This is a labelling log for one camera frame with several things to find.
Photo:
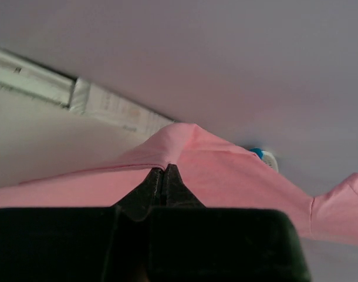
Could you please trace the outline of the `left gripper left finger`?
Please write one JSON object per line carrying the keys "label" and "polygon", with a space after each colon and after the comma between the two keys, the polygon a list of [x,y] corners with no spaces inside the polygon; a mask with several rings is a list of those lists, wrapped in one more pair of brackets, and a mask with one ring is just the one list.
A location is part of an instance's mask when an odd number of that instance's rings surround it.
{"label": "left gripper left finger", "polygon": [[106,207],[0,209],[0,281],[147,281],[144,218],[163,171]]}

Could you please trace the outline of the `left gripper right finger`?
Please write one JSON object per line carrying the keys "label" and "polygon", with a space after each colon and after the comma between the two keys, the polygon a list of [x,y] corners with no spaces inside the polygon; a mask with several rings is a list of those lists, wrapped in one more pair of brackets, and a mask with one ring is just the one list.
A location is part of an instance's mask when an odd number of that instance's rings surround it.
{"label": "left gripper right finger", "polygon": [[147,218],[150,281],[310,281],[289,217],[271,209],[205,207],[177,166]]}

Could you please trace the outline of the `pink t shirt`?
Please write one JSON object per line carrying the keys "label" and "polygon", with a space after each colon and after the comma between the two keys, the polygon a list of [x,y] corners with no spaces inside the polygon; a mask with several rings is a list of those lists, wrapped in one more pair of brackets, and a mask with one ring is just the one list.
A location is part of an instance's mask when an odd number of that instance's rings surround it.
{"label": "pink t shirt", "polygon": [[0,208],[110,206],[169,165],[208,207],[277,209],[301,237],[358,245],[358,173],[312,197],[256,154],[187,123],[164,127],[108,166],[0,188]]}

